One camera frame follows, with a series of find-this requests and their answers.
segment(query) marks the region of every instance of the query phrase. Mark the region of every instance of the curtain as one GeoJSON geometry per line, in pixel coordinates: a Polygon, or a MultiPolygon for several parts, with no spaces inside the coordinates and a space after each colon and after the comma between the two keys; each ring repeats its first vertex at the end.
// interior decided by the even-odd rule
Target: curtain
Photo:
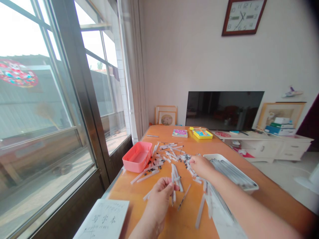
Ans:
{"type": "Polygon", "coordinates": [[[147,86],[144,76],[145,49],[143,42],[142,1],[118,0],[118,14],[123,48],[128,108],[133,144],[149,126],[147,86]]]}

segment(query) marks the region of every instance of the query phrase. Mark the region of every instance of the sky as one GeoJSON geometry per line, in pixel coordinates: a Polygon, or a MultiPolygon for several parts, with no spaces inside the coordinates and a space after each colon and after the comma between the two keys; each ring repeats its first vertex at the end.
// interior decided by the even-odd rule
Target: sky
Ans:
{"type": "MultiPolygon", "coordinates": [[[[34,15],[34,11],[30,0],[11,0],[18,6],[34,15]]],[[[43,0],[39,0],[39,5],[42,10],[44,20],[47,24],[49,19],[45,12],[43,0]]],[[[80,24],[94,24],[95,22],[82,10],[82,8],[75,3],[76,11],[80,24]]],[[[14,55],[44,55],[49,56],[45,42],[43,40],[41,30],[37,23],[24,17],[20,13],[0,3],[0,23],[2,36],[0,38],[0,56],[14,56],[14,55]]],[[[49,32],[50,39],[54,48],[57,59],[60,55],[54,40],[53,33],[49,32]]],[[[116,51],[114,42],[103,33],[106,55],[108,62],[117,67],[116,51]]],[[[102,42],[100,32],[83,32],[82,38],[84,46],[104,59],[102,42]]],[[[97,69],[98,60],[87,56],[89,67],[92,70],[97,69]]]]}

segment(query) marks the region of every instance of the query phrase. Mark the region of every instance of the left hand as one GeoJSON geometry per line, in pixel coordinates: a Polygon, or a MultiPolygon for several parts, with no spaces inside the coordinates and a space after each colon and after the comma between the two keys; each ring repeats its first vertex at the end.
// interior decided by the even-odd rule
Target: left hand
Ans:
{"type": "Polygon", "coordinates": [[[142,218],[149,223],[154,223],[157,235],[164,229],[165,216],[170,202],[169,197],[172,195],[173,189],[178,191],[179,186],[174,185],[171,178],[160,178],[154,185],[147,202],[142,218]]]}

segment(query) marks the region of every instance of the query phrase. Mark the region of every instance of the white plastic tray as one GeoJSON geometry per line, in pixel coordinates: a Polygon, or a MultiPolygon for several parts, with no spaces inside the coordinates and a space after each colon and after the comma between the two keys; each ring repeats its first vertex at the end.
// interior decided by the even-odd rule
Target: white plastic tray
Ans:
{"type": "MultiPolygon", "coordinates": [[[[216,160],[224,160],[224,161],[228,161],[229,163],[231,163],[227,158],[225,158],[223,155],[221,154],[205,154],[203,155],[205,158],[207,158],[208,160],[211,159],[216,159],[216,160]]],[[[250,177],[248,177],[246,174],[244,174],[239,168],[237,168],[235,165],[233,165],[239,172],[241,172],[243,174],[244,177],[246,177],[247,179],[249,179],[250,181],[252,181],[256,186],[249,188],[249,189],[243,189],[246,193],[248,194],[252,194],[254,191],[259,189],[258,184],[253,181],[250,177]]]]}

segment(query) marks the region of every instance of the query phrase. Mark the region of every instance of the cabinet drawer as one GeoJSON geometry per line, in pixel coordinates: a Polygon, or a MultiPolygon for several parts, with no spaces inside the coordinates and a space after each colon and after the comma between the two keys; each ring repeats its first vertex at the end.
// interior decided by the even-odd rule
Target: cabinet drawer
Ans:
{"type": "Polygon", "coordinates": [[[292,150],[284,150],[281,154],[275,157],[275,159],[283,159],[283,160],[300,160],[304,151],[292,151],[292,150]]]}
{"type": "Polygon", "coordinates": [[[301,141],[296,141],[296,140],[286,140],[283,150],[284,151],[289,150],[289,151],[305,152],[305,151],[307,151],[310,144],[311,143],[309,143],[309,142],[301,142],[301,141]]]}

